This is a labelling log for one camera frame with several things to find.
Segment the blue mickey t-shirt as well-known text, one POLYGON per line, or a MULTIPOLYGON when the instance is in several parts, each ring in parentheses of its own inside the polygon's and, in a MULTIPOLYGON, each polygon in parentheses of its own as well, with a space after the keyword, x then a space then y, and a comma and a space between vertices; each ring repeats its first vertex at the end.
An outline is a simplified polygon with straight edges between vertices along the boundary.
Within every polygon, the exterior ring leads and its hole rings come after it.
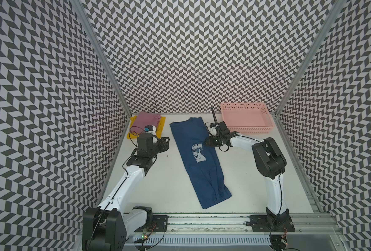
POLYGON ((204 144, 209 134, 203 119, 172 122, 170 128, 202 209, 229 199, 232 194, 224 184, 216 150, 204 144))

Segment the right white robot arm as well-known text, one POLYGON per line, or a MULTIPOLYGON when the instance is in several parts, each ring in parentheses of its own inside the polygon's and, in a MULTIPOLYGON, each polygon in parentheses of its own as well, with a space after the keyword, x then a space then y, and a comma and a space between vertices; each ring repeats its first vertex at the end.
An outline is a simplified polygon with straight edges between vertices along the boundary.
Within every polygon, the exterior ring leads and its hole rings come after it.
POLYGON ((224 121, 211 123, 206 129, 209 134, 205 140, 207 146, 220 148, 226 145, 253 154, 257 170, 265 178, 267 214, 275 218, 285 213, 288 208, 284 202, 283 178, 287 161, 275 139, 269 137, 259 140, 236 131, 231 132, 224 121))

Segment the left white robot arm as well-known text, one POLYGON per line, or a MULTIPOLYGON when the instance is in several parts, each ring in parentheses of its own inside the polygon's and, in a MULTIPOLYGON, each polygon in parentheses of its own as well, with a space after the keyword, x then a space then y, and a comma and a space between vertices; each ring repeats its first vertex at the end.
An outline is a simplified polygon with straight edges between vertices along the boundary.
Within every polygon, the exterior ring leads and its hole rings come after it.
POLYGON ((153 216, 152 208, 136 206, 125 213, 134 188, 146 177, 157 156, 169 150, 170 139, 158 138, 152 131, 137 138, 136 147, 123 163, 124 174, 105 200, 84 213, 82 249, 84 251, 121 251, 128 238, 140 230, 136 240, 143 244, 155 231, 165 232, 163 216, 153 216))

